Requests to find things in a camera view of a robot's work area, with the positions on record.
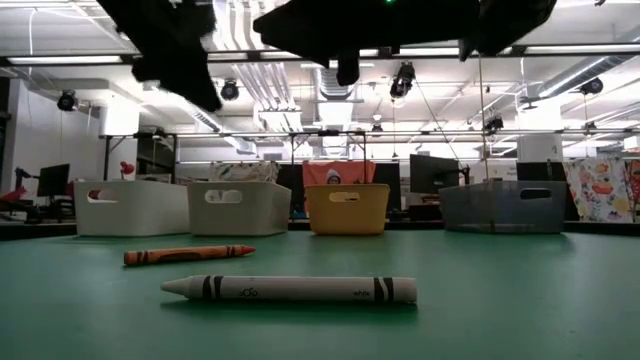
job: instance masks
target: fluorescent light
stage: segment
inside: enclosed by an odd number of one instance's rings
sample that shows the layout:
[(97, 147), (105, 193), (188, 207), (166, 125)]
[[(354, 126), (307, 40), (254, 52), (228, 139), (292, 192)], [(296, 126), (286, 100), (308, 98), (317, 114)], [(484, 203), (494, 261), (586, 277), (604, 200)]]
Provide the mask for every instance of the fluorescent light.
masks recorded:
[(176, 134), (179, 139), (210, 139), (222, 137), (219, 133)]
[(209, 165), (213, 161), (178, 161), (178, 165)]
[(65, 1), (2, 1), (0, 8), (29, 9), (29, 8), (69, 8)]
[(120, 56), (96, 55), (96, 56), (33, 56), (10, 57), (13, 65), (67, 65), (67, 64), (119, 64)]
[[(373, 63), (360, 63), (360, 67), (361, 68), (372, 68), (372, 67), (375, 67), (375, 65)], [(319, 64), (314, 64), (314, 63), (304, 63), (304, 64), (300, 64), (300, 68), (301, 69), (324, 69), (324, 66), (319, 65)], [(337, 60), (331, 60), (329, 62), (329, 68), (330, 69), (337, 69), (338, 68), (338, 61)]]
[(551, 45), (529, 46), (527, 54), (584, 53), (584, 52), (634, 52), (640, 51), (640, 44), (602, 44), (602, 45)]
[(263, 59), (299, 59), (300, 56), (292, 54), (286, 51), (264, 51), (262, 52)]
[(360, 57), (367, 57), (367, 56), (378, 56), (378, 50), (376, 49), (360, 50)]
[(400, 49), (400, 56), (438, 56), (438, 55), (458, 55), (458, 48), (408, 48)]
[(285, 132), (257, 132), (257, 133), (227, 133), (225, 135), (229, 135), (232, 137), (289, 137), (289, 133)]
[(234, 61), (247, 60), (247, 54), (244, 52), (215, 52), (207, 56), (208, 61)]

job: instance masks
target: red object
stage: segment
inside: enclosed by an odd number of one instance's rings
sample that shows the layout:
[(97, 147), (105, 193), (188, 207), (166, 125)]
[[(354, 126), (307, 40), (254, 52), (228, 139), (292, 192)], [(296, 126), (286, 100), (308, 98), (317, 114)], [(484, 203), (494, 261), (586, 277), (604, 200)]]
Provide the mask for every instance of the red object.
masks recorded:
[(20, 198), (22, 197), (22, 195), (27, 193), (27, 189), (24, 188), (24, 186), (21, 186), (20, 189), (18, 190), (14, 190), (8, 194), (5, 194), (3, 197), (0, 198), (0, 200), (4, 200), (4, 201), (8, 201), (8, 202), (15, 202), (20, 200)]
[[(364, 168), (367, 167), (367, 181), (364, 179)], [(302, 164), (304, 186), (322, 184), (370, 184), (376, 164), (366, 161), (334, 161), (330, 163)]]
[(100, 200), (100, 190), (91, 190), (89, 191), (89, 199)]
[(136, 170), (136, 167), (131, 165), (131, 164), (127, 164), (124, 161), (120, 162), (120, 171), (124, 174), (124, 175), (129, 175), (129, 174), (133, 174), (133, 172)]
[(240, 255), (246, 255), (246, 254), (252, 253), (254, 251), (256, 251), (256, 248), (254, 248), (252, 246), (244, 246), (244, 245), (242, 245), (242, 252), (241, 252)]

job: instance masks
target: spotlight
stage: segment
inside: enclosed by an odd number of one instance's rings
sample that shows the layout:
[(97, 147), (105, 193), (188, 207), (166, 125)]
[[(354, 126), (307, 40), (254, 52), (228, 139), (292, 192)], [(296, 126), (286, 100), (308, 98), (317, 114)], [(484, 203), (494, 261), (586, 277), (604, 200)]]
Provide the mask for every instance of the spotlight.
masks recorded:
[(240, 92), (238, 91), (238, 86), (236, 85), (235, 79), (227, 79), (224, 82), (224, 86), (222, 90), (220, 90), (220, 96), (227, 101), (233, 101), (238, 98)]
[(596, 124), (593, 121), (589, 121), (588, 123), (582, 125), (582, 130), (598, 130)]
[(382, 125), (380, 124), (373, 124), (373, 127), (371, 128), (372, 132), (382, 132), (384, 130), (382, 130)]
[(62, 95), (58, 99), (58, 109), (69, 112), (78, 110), (78, 99), (76, 99), (75, 90), (62, 91)]
[(411, 90), (411, 82), (416, 78), (416, 70), (411, 62), (403, 63), (398, 74), (393, 78), (389, 94), (393, 99), (405, 97)]
[(578, 88), (578, 91), (582, 93), (582, 95), (596, 95), (600, 94), (603, 88), (604, 84), (602, 83), (602, 80), (600, 80), (599, 78), (595, 78), (587, 83), (582, 84), (582, 86)]
[(504, 128), (504, 122), (502, 121), (502, 116), (500, 115), (495, 115), (489, 118), (489, 120), (487, 120), (487, 123), (484, 126), (484, 129), (487, 130), (488, 135), (495, 135), (495, 133), (497, 133), (498, 130), (503, 128)]

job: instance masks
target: gray storage bin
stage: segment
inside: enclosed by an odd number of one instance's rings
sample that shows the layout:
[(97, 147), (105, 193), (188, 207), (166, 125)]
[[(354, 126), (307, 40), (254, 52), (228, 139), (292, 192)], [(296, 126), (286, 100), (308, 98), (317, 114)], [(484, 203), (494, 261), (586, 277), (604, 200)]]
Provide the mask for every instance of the gray storage bin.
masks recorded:
[(187, 185), (193, 235), (267, 236), (289, 227), (291, 190), (270, 182)]
[(563, 181), (491, 181), (440, 190), (445, 229), (558, 233), (564, 226)]

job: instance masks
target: plastic basket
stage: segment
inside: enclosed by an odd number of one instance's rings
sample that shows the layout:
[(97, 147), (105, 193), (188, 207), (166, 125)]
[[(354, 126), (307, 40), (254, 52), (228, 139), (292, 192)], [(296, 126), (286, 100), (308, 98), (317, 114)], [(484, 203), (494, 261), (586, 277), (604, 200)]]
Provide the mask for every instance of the plastic basket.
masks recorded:
[(563, 181), (491, 181), (440, 190), (445, 229), (558, 233), (564, 227)]
[(291, 190), (271, 182), (191, 183), (191, 233), (199, 236), (267, 236), (289, 226)]
[(155, 181), (76, 182), (74, 200), (78, 235), (155, 236), (189, 231), (185, 186)]
[(305, 187), (311, 231), (318, 235), (377, 235), (384, 232), (389, 186)]

